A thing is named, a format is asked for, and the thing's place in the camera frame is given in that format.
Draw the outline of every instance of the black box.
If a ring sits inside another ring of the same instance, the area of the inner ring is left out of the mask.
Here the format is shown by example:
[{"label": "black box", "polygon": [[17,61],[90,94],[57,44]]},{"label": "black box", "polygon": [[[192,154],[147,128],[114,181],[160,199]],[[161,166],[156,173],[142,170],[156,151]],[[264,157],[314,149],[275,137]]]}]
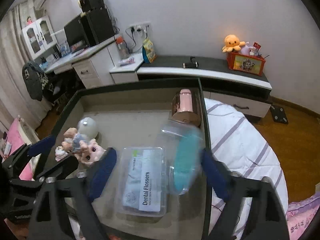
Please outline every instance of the black box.
[{"label": "black box", "polygon": [[107,9],[87,12],[80,19],[89,46],[97,45],[115,35]]},{"label": "black box", "polygon": [[83,12],[104,8],[103,0],[79,0]]}]

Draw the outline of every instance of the wall outlet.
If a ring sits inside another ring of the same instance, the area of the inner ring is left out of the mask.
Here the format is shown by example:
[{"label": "wall outlet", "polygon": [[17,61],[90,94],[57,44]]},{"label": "wall outlet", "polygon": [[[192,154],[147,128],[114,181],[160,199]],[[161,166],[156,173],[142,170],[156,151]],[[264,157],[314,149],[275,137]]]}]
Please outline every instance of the wall outlet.
[{"label": "wall outlet", "polygon": [[136,23],[136,24],[131,24],[128,28],[133,27],[135,31],[137,31],[137,29],[142,28],[143,30],[145,30],[146,28],[150,28],[151,27],[151,23],[150,22],[142,22],[142,23]]}]

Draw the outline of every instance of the picture on box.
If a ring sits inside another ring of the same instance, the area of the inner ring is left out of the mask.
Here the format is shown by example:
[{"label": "picture on box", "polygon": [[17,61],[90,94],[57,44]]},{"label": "picture on box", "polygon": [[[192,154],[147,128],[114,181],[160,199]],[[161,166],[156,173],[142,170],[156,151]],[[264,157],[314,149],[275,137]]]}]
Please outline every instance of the picture on box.
[{"label": "picture on box", "polygon": [[235,57],[235,64],[233,69],[244,70],[250,73],[259,74],[261,68],[261,61],[253,58],[247,58],[240,55]]}]

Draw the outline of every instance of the clear plastic box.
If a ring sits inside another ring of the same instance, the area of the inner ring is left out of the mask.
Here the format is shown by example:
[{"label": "clear plastic box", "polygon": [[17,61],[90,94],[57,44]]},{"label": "clear plastic box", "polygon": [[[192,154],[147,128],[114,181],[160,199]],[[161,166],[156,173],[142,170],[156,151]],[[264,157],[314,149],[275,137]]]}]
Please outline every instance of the clear plastic box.
[{"label": "clear plastic box", "polygon": [[167,211],[167,165],[160,147],[124,148],[120,158],[116,211],[162,217]]},{"label": "clear plastic box", "polygon": [[168,121],[157,137],[167,160],[168,192],[183,195],[201,170],[200,153],[205,147],[199,128],[178,121]]}]

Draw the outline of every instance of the orange octopus plush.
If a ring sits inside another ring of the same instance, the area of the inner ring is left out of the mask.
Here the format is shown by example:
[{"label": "orange octopus plush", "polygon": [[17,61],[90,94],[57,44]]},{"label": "orange octopus plush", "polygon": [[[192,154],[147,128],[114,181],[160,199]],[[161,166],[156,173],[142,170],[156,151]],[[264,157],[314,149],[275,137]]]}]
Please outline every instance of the orange octopus plush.
[{"label": "orange octopus plush", "polygon": [[233,34],[228,35],[224,39],[225,46],[222,48],[222,52],[232,52],[233,50],[239,51],[241,50],[241,47],[245,45],[244,41],[239,41],[239,38]]}]

